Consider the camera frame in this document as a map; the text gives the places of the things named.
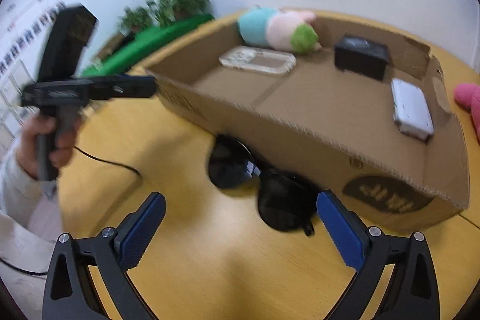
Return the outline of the left hand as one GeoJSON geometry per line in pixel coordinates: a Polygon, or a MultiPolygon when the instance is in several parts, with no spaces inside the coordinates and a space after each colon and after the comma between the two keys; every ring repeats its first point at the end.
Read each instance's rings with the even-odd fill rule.
{"type": "Polygon", "coordinates": [[[15,157],[19,167],[32,179],[45,179],[47,169],[62,169],[72,159],[82,119],[57,135],[57,119],[42,114],[32,115],[24,124],[15,157]]]}

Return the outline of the white sleeve left forearm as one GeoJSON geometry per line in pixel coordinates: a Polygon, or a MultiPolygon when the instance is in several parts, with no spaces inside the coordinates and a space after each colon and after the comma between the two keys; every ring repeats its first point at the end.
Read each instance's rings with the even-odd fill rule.
{"type": "Polygon", "coordinates": [[[1,230],[20,227],[40,231],[41,224],[59,220],[56,182],[33,179],[17,159],[19,139],[1,162],[1,230]]]}

